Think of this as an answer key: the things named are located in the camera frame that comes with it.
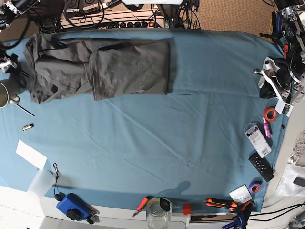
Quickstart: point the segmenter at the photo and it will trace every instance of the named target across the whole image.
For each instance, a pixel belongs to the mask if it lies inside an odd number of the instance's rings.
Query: purple tape roll
[[[249,192],[251,194],[254,194],[254,193],[257,193],[259,190],[261,189],[261,184],[259,182],[252,182],[250,185],[249,185]]]

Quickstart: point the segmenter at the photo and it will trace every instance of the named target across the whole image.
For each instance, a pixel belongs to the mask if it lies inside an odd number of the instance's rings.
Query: tape roll
[[[251,194],[253,194],[253,193],[257,193],[260,189],[261,189],[261,184],[259,182],[252,182],[249,185],[248,190]]]
[[[276,119],[276,110],[273,107],[267,107],[264,110],[264,118],[268,122],[274,122]]]

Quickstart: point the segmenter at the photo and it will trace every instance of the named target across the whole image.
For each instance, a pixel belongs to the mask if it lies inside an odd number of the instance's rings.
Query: red tape roll
[[[276,110],[273,107],[267,107],[264,110],[264,118],[268,122],[274,122],[276,119],[276,115],[277,115]]]

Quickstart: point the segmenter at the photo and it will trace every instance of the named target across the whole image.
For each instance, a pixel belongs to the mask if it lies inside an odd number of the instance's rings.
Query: paper sheet
[[[43,169],[44,165],[46,164],[47,157],[39,153],[37,150],[33,149],[32,147],[28,146],[21,140],[19,140],[16,154],[30,162],[32,165],[37,167],[38,169]]]
[[[281,181],[275,191],[276,196],[305,196],[305,187],[295,185],[297,177],[305,178],[305,167],[287,164]]]

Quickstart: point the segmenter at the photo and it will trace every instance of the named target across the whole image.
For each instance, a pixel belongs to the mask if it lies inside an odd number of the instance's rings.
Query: pink highlighter
[[[264,130],[265,130],[266,137],[267,138],[271,138],[272,134],[271,134],[271,132],[269,130],[269,125],[268,125],[268,123],[267,123],[265,118],[263,118],[263,125],[264,125]]]

